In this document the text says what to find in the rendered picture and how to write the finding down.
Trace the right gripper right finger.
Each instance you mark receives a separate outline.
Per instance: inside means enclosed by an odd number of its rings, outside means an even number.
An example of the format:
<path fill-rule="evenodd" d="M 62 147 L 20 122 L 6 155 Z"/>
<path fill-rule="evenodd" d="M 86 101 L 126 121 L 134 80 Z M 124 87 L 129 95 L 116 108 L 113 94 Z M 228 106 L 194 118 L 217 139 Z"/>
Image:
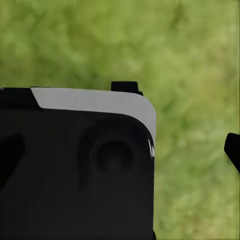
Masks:
<path fill-rule="evenodd" d="M 240 135 L 229 133 L 224 151 L 240 173 Z"/>

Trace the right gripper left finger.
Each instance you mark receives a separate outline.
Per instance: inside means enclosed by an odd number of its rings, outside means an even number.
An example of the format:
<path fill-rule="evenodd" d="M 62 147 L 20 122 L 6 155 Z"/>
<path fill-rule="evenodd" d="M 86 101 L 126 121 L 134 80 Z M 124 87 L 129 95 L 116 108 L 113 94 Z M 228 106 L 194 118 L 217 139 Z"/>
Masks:
<path fill-rule="evenodd" d="M 0 193 L 26 152 L 22 133 L 0 138 Z"/>

